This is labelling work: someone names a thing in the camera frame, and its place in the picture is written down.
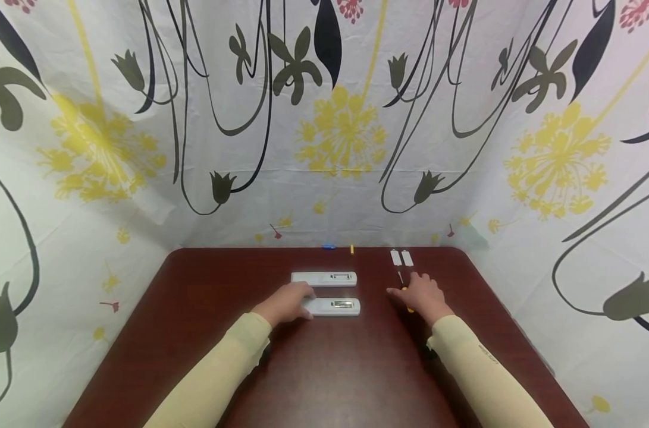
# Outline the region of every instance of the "floral curtain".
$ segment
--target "floral curtain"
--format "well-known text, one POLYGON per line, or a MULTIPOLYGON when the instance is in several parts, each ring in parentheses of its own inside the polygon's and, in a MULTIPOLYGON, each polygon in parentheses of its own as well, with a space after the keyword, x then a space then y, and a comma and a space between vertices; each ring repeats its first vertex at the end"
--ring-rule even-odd
POLYGON ((649 427, 649 0, 0 1, 0 426, 59 426, 179 247, 464 249, 649 427))

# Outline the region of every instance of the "wooden table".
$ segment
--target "wooden table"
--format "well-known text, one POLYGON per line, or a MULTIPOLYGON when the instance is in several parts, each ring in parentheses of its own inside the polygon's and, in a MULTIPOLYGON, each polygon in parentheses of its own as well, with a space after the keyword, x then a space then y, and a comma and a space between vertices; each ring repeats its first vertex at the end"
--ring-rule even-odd
MULTIPOLYGON (((556 427, 587 427, 464 253, 410 248, 447 302, 531 393, 556 427)), ((408 267, 403 267, 405 278, 408 267)), ((222 427, 478 427, 440 362, 418 343, 428 329, 395 310, 388 248, 185 248, 171 253, 70 414, 66 428, 140 427, 244 311, 294 270, 354 270, 359 317, 278 328, 269 361, 243 382, 222 427)))

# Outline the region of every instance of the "beige sleeve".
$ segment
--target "beige sleeve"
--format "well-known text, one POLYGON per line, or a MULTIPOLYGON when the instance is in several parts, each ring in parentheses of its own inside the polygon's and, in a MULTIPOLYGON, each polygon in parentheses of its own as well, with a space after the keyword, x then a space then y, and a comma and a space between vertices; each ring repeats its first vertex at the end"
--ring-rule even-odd
POLYGON ((234 391, 258 365, 271 329, 260 315, 242 315, 172 389, 144 428, 215 427, 234 391))
POLYGON ((444 316, 436 321, 428 345, 441 357, 484 428, 553 427, 533 398, 459 317, 444 316))

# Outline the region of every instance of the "yellow dandelion print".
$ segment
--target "yellow dandelion print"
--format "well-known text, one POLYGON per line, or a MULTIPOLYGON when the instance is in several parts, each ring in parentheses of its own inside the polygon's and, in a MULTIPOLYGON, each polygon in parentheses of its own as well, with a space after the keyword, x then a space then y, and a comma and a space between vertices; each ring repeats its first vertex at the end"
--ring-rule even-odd
POLYGON ((120 244, 128 244, 129 241, 131 240, 131 236, 129 234, 129 229, 126 227, 120 227, 117 229, 117 240, 120 242, 120 244))
POLYGON ((610 412, 610 404, 603 398, 602 396, 599 395, 594 395, 591 397, 591 408, 589 410, 584 411, 583 414, 591 414, 594 413, 595 411, 599 411, 600 413, 609 413, 610 412))
POLYGON ((101 287, 106 293, 111 293, 112 290, 117 287, 117 285, 120 284, 120 279, 117 278, 117 275, 114 275, 109 268, 108 262, 106 262, 106 269, 108 270, 108 278, 103 281, 103 284, 101 284, 101 287))
POLYGON ((78 105, 59 94, 54 99, 62 116, 51 126, 62 139, 62 149, 36 151, 43 157, 37 164, 49 168, 46 177, 58 176, 55 198, 67 199, 75 192, 85 202, 129 199, 167 163, 156 152, 158 141, 135 132, 124 114, 108 117, 97 105, 78 105))
POLYGON ((472 225, 472 218, 476 216, 476 212, 473 213, 473 215, 469 217, 460 217, 460 224, 468 227, 469 225, 472 225))
POLYGON ((508 224, 503 224, 497 218, 491 218, 491 220, 488 220, 488 231, 495 235, 501 229, 503 229, 503 227, 509 226, 509 225, 511 225, 511 224, 513 224, 514 222, 517 222, 517 221, 519 221, 519 218, 517 220, 510 221, 508 224))
POLYGON ((360 94, 349 95, 336 86, 331 98, 317 99, 312 122, 301 121, 297 141, 304 143, 296 153, 297 161, 307 162, 310 171, 328 177, 353 177, 384 161, 387 133, 379 125, 377 108, 364 107, 360 94))
POLYGON ((106 329, 103 327, 96 328, 93 331, 93 339, 94 341, 101 341, 106 337, 106 329))
POLYGON ((291 227, 293 226, 293 210, 289 212, 287 217, 279 218, 279 227, 291 227))
POLYGON ((106 342, 108 345, 111 344, 109 342, 108 338, 106 337, 106 329, 103 326, 98 327, 95 330, 93 330, 93 334, 91 334, 91 336, 93 337, 94 341, 96 341, 96 342, 103 341, 103 342, 106 342))
POLYGON ((604 165, 590 161, 610 147, 610 138, 602 133, 589 138, 592 128, 592 119, 581 116, 575 102, 560 115, 546 114, 534 134, 524 132, 513 148, 517 154, 503 162, 513 199, 538 212, 542 221, 589 210, 589 191, 607 184, 604 165))
POLYGON ((315 213, 324 213, 325 210, 326 210, 326 201, 324 199, 319 199, 312 206, 312 211, 314 211, 315 213))
POLYGON ((334 192, 329 199, 318 199, 317 202, 312 205, 312 211, 315 213, 324 213, 326 211, 326 206, 328 206, 329 202, 331 202, 336 195, 338 195, 338 190, 334 192))

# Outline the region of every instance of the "person's right hand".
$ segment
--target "person's right hand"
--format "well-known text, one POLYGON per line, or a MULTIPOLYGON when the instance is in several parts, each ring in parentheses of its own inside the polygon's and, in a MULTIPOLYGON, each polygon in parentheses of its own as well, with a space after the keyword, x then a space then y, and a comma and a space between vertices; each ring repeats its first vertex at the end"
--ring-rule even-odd
POLYGON ((419 276, 417 272, 412 272, 408 288, 387 288, 386 291, 400 299, 405 306, 418 312, 429 327, 444 316, 454 314, 446 304, 446 298, 443 297, 436 280, 429 278, 427 274, 419 276))
POLYGON ((312 314, 303 306, 303 298, 315 298, 315 290, 306 282, 292 282, 282 285, 272 296, 253 308, 272 328, 279 323, 289 323, 297 318, 312 319, 312 314))

